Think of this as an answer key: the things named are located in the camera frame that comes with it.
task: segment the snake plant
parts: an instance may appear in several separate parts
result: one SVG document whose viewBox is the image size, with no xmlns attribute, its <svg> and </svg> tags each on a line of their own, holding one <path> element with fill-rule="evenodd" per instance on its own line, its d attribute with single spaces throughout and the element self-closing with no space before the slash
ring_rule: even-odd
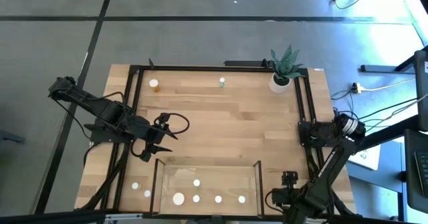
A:
<svg viewBox="0 0 428 224">
<path fill-rule="evenodd" d="M 299 72 L 297 72 L 299 66 L 302 66 L 303 64 L 294 64 L 296 63 L 297 56 L 299 54 L 299 50 L 293 51 L 292 46 L 288 46 L 288 49 L 283 54 L 281 60 L 279 60 L 276 57 L 276 53 L 274 50 L 270 50 L 270 53 L 272 54 L 273 60 L 270 62 L 272 63 L 272 68 L 275 72 L 275 77 L 283 82 L 287 79 L 297 78 L 301 76 Z"/>
</svg>

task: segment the white pot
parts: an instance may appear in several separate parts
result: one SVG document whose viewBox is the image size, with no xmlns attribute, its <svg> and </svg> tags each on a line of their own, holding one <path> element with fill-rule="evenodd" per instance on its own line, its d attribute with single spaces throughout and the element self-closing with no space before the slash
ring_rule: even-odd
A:
<svg viewBox="0 0 428 224">
<path fill-rule="evenodd" d="M 288 86 L 290 85 L 291 80 L 288 82 L 287 85 L 281 86 L 281 85 L 278 85 L 275 83 L 274 75 L 275 74 L 272 74 L 272 78 L 270 78 L 270 81 L 269 81 L 270 90 L 272 90 L 272 92 L 277 93 L 277 94 L 284 93 L 288 89 Z"/>
</svg>

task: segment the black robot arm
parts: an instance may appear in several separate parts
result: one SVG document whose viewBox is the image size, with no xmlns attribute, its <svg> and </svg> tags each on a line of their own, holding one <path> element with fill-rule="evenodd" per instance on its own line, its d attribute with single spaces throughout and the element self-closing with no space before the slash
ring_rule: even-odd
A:
<svg viewBox="0 0 428 224">
<path fill-rule="evenodd" d="M 316 146 L 324 146 L 327 142 L 336 145 L 319 172 L 302 188 L 293 187 L 297 173 L 285 172 L 283 188 L 272 190 L 272 201 L 284 210 L 283 222 L 287 224 L 303 224 L 307 217 L 316 217 L 327 208 L 333 196 L 331 185 L 362 142 L 365 128 L 362 122 L 342 114 L 331 123 L 311 124 L 305 133 Z"/>
<path fill-rule="evenodd" d="M 150 125 L 147 119 L 132 114 L 132 108 L 124 103 L 125 99 L 122 93 L 113 94 L 120 94 L 122 102 L 111 101 L 106 97 L 97 98 L 77 87 L 72 77 L 57 78 L 49 88 L 49 97 L 51 99 L 75 103 L 97 117 L 96 124 L 84 125 L 93 133 L 101 132 L 101 136 L 113 136 L 113 139 L 118 138 L 126 142 L 132 142 L 135 138 L 145 140 L 145 149 L 142 154 L 136 156 L 146 162 L 150 160 L 151 154 L 156 154 L 159 151 L 171 151 L 155 145 L 161 143 L 164 135 L 177 139 L 175 136 L 177 133 L 171 132 L 167 124 L 170 115 L 178 115 L 184 118 L 187 121 L 186 129 L 189 127 L 189 121 L 184 116 L 175 113 L 162 113 L 155 119 L 154 124 Z"/>
</svg>

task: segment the clear plastic bin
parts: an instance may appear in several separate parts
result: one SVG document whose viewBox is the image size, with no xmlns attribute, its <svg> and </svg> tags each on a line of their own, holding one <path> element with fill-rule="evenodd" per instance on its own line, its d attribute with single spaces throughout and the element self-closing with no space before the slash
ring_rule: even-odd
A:
<svg viewBox="0 0 428 224">
<path fill-rule="evenodd" d="M 167 164 L 156 159 L 150 213 L 152 215 L 245 215 L 263 217 L 261 162 L 253 166 Z M 196 187 L 193 181 L 200 180 Z M 182 205 L 173 203 L 182 193 Z M 199 202 L 193 196 L 199 196 Z M 215 197 L 222 198 L 220 203 Z"/>
</svg>

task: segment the gray floor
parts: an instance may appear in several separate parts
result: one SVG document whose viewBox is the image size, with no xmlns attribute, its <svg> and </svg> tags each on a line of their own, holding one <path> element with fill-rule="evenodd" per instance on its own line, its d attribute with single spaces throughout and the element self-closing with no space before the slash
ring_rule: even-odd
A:
<svg viewBox="0 0 428 224">
<path fill-rule="evenodd" d="M 221 66 L 225 60 L 268 58 L 271 48 L 283 51 L 289 44 L 300 49 L 300 63 L 325 69 L 332 94 L 352 82 L 375 88 L 411 77 L 358 71 L 361 64 L 396 65 L 422 48 L 411 24 L 385 24 L 410 20 L 403 0 L 361 0 L 346 11 L 328 1 L 111 0 L 107 15 L 375 17 L 378 22 L 105 22 L 84 87 L 101 95 L 110 64 L 147 64 L 152 58 L 159 65 Z M 102 2 L 0 0 L 0 15 L 98 15 Z M 23 145 L 0 145 L 0 215 L 31 212 L 64 117 L 47 98 L 47 88 L 55 77 L 79 75 L 93 30 L 93 22 L 0 22 L 0 128 L 26 137 Z M 354 109 L 364 115 L 415 94 L 415 83 L 408 82 L 355 96 Z M 334 106 L 348 110 L 348 103 Z M 76 118 L 93 121 L 80 110 Z M 72 210 L 87 147 L 73 124 L 47 211 Z M 394 193 L 356 179 L 351 184 L 360 214 L 379 219 L 397 214 Z M 421 218 L 416 213 L 409 220 Z"/>
</svg>

